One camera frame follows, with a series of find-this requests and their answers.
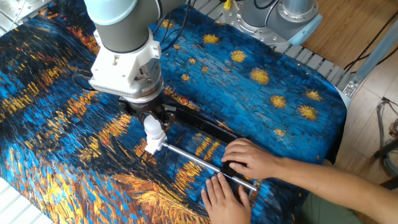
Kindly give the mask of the person's left hand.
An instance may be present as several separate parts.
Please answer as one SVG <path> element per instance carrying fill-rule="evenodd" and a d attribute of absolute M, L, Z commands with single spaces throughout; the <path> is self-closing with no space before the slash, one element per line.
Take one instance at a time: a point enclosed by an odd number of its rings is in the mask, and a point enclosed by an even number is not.
<path fill-rule="evenodd" d="M 222 173 L 206 180 L 201 197 L 212 224 L 250 224 L 251 205 L 242 186 L 238 188 L 239 199 Z"/>

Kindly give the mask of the person's right hand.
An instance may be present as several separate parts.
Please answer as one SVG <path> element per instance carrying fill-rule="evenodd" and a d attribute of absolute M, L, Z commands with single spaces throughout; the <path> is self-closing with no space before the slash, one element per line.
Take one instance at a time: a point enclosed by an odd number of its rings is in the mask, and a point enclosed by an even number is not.
<path fill-rule="evenodd" d="M 229 143 L 221 161 L 229 162 L 232 170 L 251 179 L 277 177 L 280 171 L 278 157 L 244 138 Z"/>

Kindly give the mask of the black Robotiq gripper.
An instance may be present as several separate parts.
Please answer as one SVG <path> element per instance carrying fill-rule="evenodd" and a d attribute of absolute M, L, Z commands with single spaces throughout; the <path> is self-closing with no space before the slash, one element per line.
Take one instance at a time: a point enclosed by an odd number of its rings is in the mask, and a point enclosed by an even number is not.
<path fill-rule="evenodd" d="M 158 96 L 146 103 L 131 103 L 129 101 L 119 99 L 117 106 L 123 113 L 137 119 L 140 119 L 144 114 L 155 114 L 162 127 L 168 128 L 173 125 L 175 121 L 177 108 L 175 106 L 162 103 L 163 98 Z"/>

